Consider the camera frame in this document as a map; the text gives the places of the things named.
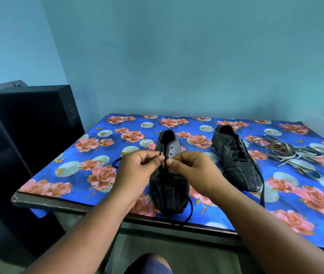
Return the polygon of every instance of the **tablecloth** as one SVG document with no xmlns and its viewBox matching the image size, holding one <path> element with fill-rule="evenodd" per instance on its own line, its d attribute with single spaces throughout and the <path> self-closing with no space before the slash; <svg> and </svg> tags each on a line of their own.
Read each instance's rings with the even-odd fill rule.
<svg viewBox="0 0 324 274">
<path fill-rule="evenodd" d="M 192 118 L 157 115 L 110 114 L 83 135 L 48 166 L 24 184 L 19 191 L 96 205 L 114 184 L 116 169 L 112 163 L 120 156 L 140 149 L 153 149 L 162 130 L 173 129 L 183 151 L 207 154 L 219 166 L 211 139 L 218 124 L 232 125 L 244 140 L 265 179 L 266 209 L 288 227 L 319 247 L 324 247 L 324 138 L 300 122 Z M 311 180 L 292 166 L 280 166 L 270 159 L 265 148 L 253 144 L 255 137 L 271 134 L 294 146 L 311 146 L 323 153 L 317 163 L 297 161 L 321 173 L 320 181 Z M 49 148 L 62 137 L 45 139 Z M 245 193 L 259 202 L 260 193 Z M 190 223 L 234 230 L 226 215 L 208 198 L 190 188 L 193 213 Z M 190 214 L 173 217 L 184 221 Z M 164 218 L 154 207 L 146 187 L 132 213 Z"/>
</svg>

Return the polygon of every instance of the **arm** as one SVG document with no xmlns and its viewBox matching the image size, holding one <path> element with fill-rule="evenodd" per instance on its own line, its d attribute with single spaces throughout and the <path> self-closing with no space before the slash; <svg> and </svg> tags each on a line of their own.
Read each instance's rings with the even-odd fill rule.
<svg viewBox="0 0 324 274">
<path fill-rule="evenodd" d="M 324 251 L 232 186 L 202 152 L 182 152 L 167 165 L 227 215 L 266 273 L 323 273 Z"/>
<path fill-rule="evenodd" d="M 159 152 L 125 155 L 107 196 L 24 274 L 94 274 L 124 217 L 163 161 Z"/>
</svg>

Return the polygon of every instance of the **blue wall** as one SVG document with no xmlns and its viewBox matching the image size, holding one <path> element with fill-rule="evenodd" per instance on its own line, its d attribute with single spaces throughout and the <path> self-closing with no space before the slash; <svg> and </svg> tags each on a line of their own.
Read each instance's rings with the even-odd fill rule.
<svg viewBox="0 0 324 274">
<path fill-rule="evenodd" d="M 324 0 L 43 0 L 86 129 L 324 113 Z"/>
<path fill-rule="evenodd" d="M 0 0 L 0 83 L 67 84 L 41 0 Z"/>
</svg>

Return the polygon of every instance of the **hand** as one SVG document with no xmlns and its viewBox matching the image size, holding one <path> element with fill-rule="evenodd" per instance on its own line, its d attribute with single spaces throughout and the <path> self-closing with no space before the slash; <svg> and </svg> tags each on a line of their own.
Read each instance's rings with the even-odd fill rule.
<svg viewBox="0 0 324 274">
<path fill-rule="evenodd" d="M 210 199 L 217 187 L 228 183 L 203 152 L 181 152 L 173 159 L 167 159 L 166 164 L 174 172 L 183 175 L 197 192 Z"/>
<path fill-rule="evenodd" d="M 133 205 L 146 188 L 152 173 L 164 164 L 158 151 L 140 150 L 123 156 L 110 193 L 121 193 Z"/>
</svg>

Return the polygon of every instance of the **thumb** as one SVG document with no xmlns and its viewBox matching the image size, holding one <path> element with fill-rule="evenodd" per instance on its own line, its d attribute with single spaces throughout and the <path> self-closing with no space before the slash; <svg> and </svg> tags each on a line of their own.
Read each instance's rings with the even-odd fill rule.
<svg viewBox="0 0 324 274">
<path fill-rule="evenodd" d="M 185 178 L 189 178 L 191 175 L 191 167 L 183 164 L 182 162 L 174 159 L 167 159 L 166 164 L 169 168 L 171 168 L 174 172 L 183 175 Z"/>
<path fill-rule="evenodd" d="M 153 158 L 153 160 L 151 160 L 147 164 L 143 165 L 143 168 L 147 171 L 148 175 L 152 175 L 153 172 L 158 167 L 161 166 L 163 161 L 164 161 L 164 156 L 163 155 L 157 156 L 157 157 Z"/>
</svg>

